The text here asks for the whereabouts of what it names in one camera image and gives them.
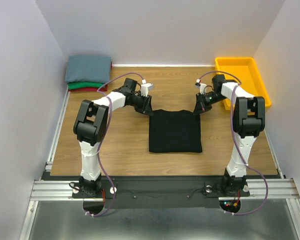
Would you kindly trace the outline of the black t-shirt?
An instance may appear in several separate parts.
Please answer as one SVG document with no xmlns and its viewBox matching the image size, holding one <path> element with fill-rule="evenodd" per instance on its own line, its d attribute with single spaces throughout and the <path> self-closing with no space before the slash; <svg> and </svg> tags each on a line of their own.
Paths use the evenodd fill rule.
<svg viewBox="0 0 300 240">
<path fill-rule="evenodd" d="M 151 153 L 201 153 L 201 118 L 191 111 L 158 109 L 149 117 Z"/>
</svg>

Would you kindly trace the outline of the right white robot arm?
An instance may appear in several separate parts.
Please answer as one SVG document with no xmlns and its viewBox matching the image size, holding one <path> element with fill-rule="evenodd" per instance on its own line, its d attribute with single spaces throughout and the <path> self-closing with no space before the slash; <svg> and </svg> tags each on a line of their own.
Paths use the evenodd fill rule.
<svg viewBox="0 0 300 240">
<path fill-rule="evenodd" d="M 200 115 L 212 109 L 212 105 L 222 100 L 230 100 L 230 130 L 234 143 L 230 161 L 221 179 L 220 188 L 224 194 L 245 190 L 249 156 L 257 137 L 265 129 L 266 103 L 262 96 L 254 96 L 244 90 L 242 82 L 233 74 L 234 80 L 226 79 L 224 71 L 215 71 L 212 78 L 212 91 L 207 92 L 207 84 L 198 78 L 195 86 L 196 104 L 193 110 Z"/>
</svg>

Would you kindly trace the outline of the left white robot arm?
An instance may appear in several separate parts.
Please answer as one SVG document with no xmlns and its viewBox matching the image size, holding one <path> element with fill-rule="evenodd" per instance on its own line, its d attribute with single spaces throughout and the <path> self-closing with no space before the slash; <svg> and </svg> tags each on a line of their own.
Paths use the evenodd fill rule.
<svg viewBox="0 0 300 240">
<path fill-rule="evenodd" d="M 139 83 L 126 78 L 123 86 L 111 91 L 97 100 L 83 100 L 74 122 L 73 132 L 76 135 L 81 153 L 81 172 L 78 186 L 71 187 L 89 196 L 97 196 L 101 192 L 100 148 L 110 125 L 113 111 L 125 106 L 134 107 L 143 115 L 152 116 L 152 96 L 150 90 L 153 83 L 142 80 Z"/>
</svg>

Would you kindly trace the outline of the yellow plastic tray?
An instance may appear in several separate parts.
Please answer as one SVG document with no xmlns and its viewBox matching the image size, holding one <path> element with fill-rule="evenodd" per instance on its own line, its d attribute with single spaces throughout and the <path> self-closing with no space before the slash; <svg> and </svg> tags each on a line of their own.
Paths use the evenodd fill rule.
<svg viewBox="0 0 300 240">
<path fill-rule="evenodd" d="M 216 57 L 215 69 L 228 72 L 238 77 L 241 87 L 254 96 L 261 96 L 265 99 L 265 107 L 272 105 L 268 91 L 259 72 L 256 61 L 253 57 Z"/>
</svg>

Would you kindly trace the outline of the folded grey-blue t-shirt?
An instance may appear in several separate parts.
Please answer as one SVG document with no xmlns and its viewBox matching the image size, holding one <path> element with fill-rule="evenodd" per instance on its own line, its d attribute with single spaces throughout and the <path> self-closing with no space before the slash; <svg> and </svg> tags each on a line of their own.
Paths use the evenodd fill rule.
<svg viewBox="0 0 300 240">
<path fill-rule="evenodd" d="M 66 65 L 65 82 L 106 83 L 110 80 L 112 59 L 105 55 L 71 55 Z"/>
</svg>

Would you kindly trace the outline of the folded green t-shirt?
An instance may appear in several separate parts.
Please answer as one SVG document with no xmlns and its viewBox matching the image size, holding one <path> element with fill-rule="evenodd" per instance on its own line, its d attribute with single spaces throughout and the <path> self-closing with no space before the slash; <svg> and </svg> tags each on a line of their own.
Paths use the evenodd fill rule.
<svg viewBox="0 0 300 240">
<path fill-rule="evenodd" d="M 79 81 L 79 82 L 70 82 L 67 84 L 68 90 L 76 90 L 76 89 L 85 89 L 85 88 L 93 88 L 93 89 L 106 89 L 107 85 L 103 86 L 103 83 L 99 82 L 90 82 L 90 81 Z"/>
</svg>

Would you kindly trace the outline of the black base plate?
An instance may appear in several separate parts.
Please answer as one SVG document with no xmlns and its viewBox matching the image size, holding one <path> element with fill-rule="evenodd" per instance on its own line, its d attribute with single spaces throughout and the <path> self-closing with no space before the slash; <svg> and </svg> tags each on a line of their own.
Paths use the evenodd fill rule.
<svg viewBox="0 0 300 240">
<path fill-rule="evenodd" d="M 100 176 L 95 183 L 70 183 L 83 208 L 168 209 L 219 208 L 220 199 L 236 201 L 250 195 L 245 179 L 223 176 Z"/>
</svg>

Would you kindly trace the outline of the aluminium mounting rail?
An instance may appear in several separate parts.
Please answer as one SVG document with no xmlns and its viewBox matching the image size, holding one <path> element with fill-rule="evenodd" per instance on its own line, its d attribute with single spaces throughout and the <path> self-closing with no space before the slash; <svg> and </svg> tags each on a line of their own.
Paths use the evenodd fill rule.
<svg viewBox="0 0 300 240">
<path fill-rule="evenodd" d="M 261 200 L 268 193 L 267 198 L 272 199 L 299 199 L 300 195 L 296 184 L 290 179 L 267 179 L 268 189 L 262 179 L 248 179 L 249 192 L 240 194 L 241 200 Z M 35 181 L 32 186 L 30 199 L 32 201 L 100 201 L 101 198 L 85 196 L 81 193 L 74 193 L 69 186 L 69 181 Z"/>
</svg>

